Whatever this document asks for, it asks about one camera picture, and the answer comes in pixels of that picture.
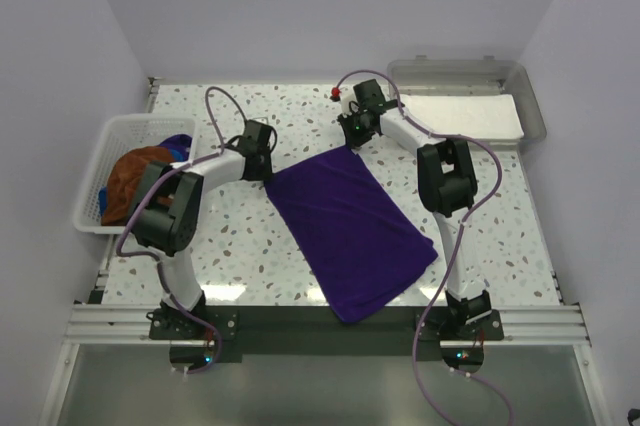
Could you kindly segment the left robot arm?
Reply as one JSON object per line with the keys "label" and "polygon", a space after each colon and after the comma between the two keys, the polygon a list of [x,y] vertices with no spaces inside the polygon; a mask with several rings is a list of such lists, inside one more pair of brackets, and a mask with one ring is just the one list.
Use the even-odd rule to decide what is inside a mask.
{"label": "left robot arm", "polygon": [[152,161],[146,166],[122,235],[132,235],[142,249],[124,252],[124,240],[120,240],[116,253],[123,258],[147,256],[155,263],[163,298],[160,307],[147,315],[151,338],[215,336],[189,251],[202,199],[228,183],[270,180],[277,141],[272,126],[247,120],[243,132],[216,153],[179,163]]}

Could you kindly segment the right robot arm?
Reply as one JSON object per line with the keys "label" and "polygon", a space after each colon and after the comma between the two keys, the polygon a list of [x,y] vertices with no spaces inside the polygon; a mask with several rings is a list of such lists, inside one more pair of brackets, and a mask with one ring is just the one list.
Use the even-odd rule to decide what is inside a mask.
{"label": "right robot arm", "polygon": [[418,195],[436,220],[447,262],[438,287],[445,293],[446,311],[427,314],[419,326],[437,329],[441,338],[483,339],[492,306],[488,291],[477,280],[471,230],[471,213],[488,200],[475,200],[478,183],[469,145],[478,142],[430,131],[398,98],[387,98],[374,79],[356,84],[351,93],[337,85],[330,99],[341,105],[337,121],[349,148],[357,149],[380,135],[393,139],[415,158]]}

